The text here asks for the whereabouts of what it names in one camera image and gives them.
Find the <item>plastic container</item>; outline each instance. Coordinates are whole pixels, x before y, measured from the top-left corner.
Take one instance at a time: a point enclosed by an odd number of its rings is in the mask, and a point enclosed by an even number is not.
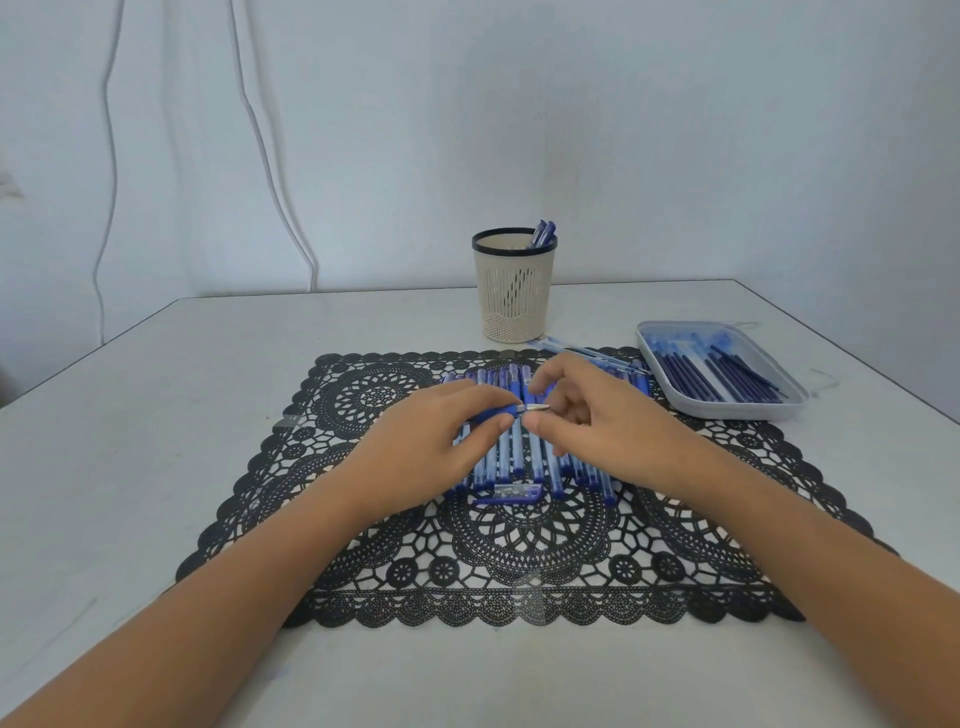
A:
[[[473,236],[473,261],[484,336],[504,344],[546,331],[557,236],[528,248],[533,228],[497,228]]]
[[[729,343],[725,349],[740,358],[757,374],[766,377],[780,388],[781,403],[774,402],[713,402],[694,400],[675,389],[666,372],[653,355],[645,337],[661,342],[688,340],[691,333],[705,341],[726,334]],[[657,384],[675,408],[704,420],[767,420],[777,422],[793,417],[806,406],[810,394],[788,374],[777,360],[761,349],[753,339],[737,327],[714,321],[644,321],[636,326],[636,338]]]

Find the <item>black lace placemat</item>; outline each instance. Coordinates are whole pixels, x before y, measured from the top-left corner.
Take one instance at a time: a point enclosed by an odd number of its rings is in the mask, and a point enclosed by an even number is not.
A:
[[[633,348],[601,351],[642,359]],[[321,356],[236,481],[233,496],[217,509],[217,520],[200,535],[197,551],[180,565],[177,580],[333,468],[390,404],[439,382],[446,372],[511,362],[536,369],[548,355],[523,350]],[[668,406],[653,381],[651,396]],[[874,538],[870,524],[773,425],[673,414]],[[644,615],[672,623],[684,612],[707,622],[727,614],[746,621],[769,614],[804,618],[716,523],[673,498],[629,483],[615,486],[615,508],[570,478],[562,500],[547,494],[535,505],[473,505],[473,494],[463,494],[391,516],[334,558],[286,626],[311,619],[327,627],[352,619],[369,627],[393,619],[416,625],[433,617],[451,626],[476,618],[503,625],[516,617],[548,624],[557,616],[577,624],[601,616],[631,624]]]

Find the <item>white cable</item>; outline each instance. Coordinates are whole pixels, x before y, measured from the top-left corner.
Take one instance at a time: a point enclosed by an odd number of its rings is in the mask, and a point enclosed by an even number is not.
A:
[[[263,132],[260,131],[260,124],[256,119],[256,113],[253,111],[253,106],[250,103],[250,98],[247,96],[247,87],[244,83],[243,75],[243,62],[240,56],[240,37],[237,33],[237,18],[236,11],[233,7],[233,0],[227,0],[227,11],[230,25],[230,41],[233,45],[233,67],[236,70],[237,76],[237,86],[240,90],[240,99],[243,102],[244,109],[247,110],[247,116],[250,118],[250,124],[253,128],[253,135],[256,137],[256,146],[260,151],[260,161],[263,163],[263,170],[267,176],[267,186],[270,187],[270,196],[274,199],[274,207],[276,207],[276,213],[280,216],[280,220],[283,222],[283,227],[287,230],[287,234],[290,235],[290,239],[294,241],[294,244],[297,246],[297,250],[300,251],[300,255],[303,256],[303,260],[306,261],[306,264],[310,267],[310,287],[308,291],[313,293],[317,290],[317,261],[314,258],[312,251],[306,243],[300,239],[297,233],[294,231],[293,225],[291,225],[290,218],[287,217],[287,213],[283,208],[283,203],[280,201],[280,196],[276,192],[276,184],[274,183],[274,172],[270,166],[270,157],[267,154],[267,145],[263,141]],[[290,206],[290,201],[286,201],[287,206]]]
[[[97,252],[97,259],[93,263],[93,290],[97,294],[97,305],[100,315],[97,319],[97,339],[100,346],[106,343],[105,329],[107,327],[107,311],[104,308],[104,295],[100,292],[100,264],[104,261],[104,253],[107,251],[107,242],[110,240],[110,231],[113,229],[113,214],[117,209],[117,148],[113,140],[113,120],[110,118],[110,100],[107,89],[110,85],[110,77],[113,75],[113,64],[117,60],[117,47],[120,45],[120,28],[123,26],[123,11],[126,0],[119,0],[117,3],[117,13],[113,21],[113,39],[110,45],[110,55],[107,60],[107,70],[104,73],[104,79],[100,83],[100,95],[104,102],[104,113],[107,117],[107,143],[110,150],[110,174],[113,177],[112,189],[110,190],[110,209],[107,216],[107,226],[104,228],[104,239],[100,243],[100,250]]]

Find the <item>white table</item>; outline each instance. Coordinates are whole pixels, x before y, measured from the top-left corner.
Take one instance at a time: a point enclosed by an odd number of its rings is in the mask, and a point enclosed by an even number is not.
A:
[[[548,331],[632,345],[646,319],[755,322],[808,388],[836,377],[780,427],[879,538],[960,587],[960,427],[733,281],[555,286]],[[496,348],[479,329],[471,288],[183,300],[0,410],[0,715],[170,586],[316,356]],[[311,624],[225,724],[321,721],[885,724],[808,625],[690,616]]]

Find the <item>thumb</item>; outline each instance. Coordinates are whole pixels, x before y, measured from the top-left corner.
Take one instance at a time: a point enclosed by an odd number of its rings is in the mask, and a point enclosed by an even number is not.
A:
[[[584,445],[589,425],[575,425],[552,412],[527,412],[523,415],[523,426],[554,448],[562,448],[578,457],[586,454]]]
[[[470,431],[467,438],[453,449],[454,467],[460,477],[473,470],[473,466],[496,445],[500,435],[510,429],[513,423],[514,418],[510,415],[497,415]]]

